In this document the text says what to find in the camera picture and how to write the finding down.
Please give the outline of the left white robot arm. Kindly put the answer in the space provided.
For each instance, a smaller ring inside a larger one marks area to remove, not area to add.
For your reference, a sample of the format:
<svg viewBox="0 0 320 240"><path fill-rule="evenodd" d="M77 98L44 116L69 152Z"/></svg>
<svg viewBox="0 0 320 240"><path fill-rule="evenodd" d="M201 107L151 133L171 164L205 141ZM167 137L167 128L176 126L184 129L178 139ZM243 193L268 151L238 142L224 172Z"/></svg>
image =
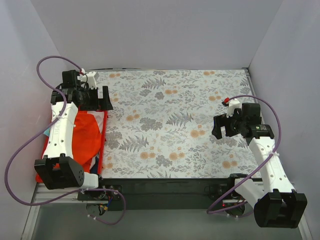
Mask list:
<svg viewBox="0 0 320 240"><path fill-rule="evenodd" d="M99 183L102 172L108 112L113 110L107 86L97 86L99 73L62 73L59 90L52 92L52 121L41 159L34 163L36 181L49 190L89 189L95 200L106 196Z"/></svg>

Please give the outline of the orange t shirt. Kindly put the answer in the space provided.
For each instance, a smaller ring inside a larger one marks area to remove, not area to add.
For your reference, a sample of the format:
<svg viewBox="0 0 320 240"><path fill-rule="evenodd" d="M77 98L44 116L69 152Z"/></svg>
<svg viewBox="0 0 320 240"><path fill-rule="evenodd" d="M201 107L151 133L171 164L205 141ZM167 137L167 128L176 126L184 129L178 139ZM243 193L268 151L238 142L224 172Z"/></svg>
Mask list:
<svg viewBox="0 0 320 240"><path fill-rule="evenodd" d="M103 111L80 111L75 117L72 133L72 156L59 153L57 157L49 155L47 148L57 148L52 137L47 137L41 159L37 159L34 168L35 180L44 183L49 190L78 187L96 189L99 176L90 173L92 159L98 155L101 146Z"/></svg>

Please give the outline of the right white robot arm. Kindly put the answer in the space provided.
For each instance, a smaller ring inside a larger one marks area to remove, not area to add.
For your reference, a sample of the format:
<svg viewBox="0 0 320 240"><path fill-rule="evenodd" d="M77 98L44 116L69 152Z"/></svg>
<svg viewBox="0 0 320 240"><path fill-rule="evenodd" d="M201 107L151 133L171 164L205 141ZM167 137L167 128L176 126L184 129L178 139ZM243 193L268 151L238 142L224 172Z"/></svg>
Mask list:
<svg viewBox="0 0 320 240"><path fill-rule="evenodd" d="M252 206L255 221L261 228L297 228L308 201L287 178L272 128L262 123L261 106L240 103L236 98L223 104L227 112L214 117L212 135L221 139L221 128L224 128L227 137L245 138L263 182L263 189L259 189L252 174L236 176L226 186L227 195L232 199L243 197Z"/></svg>

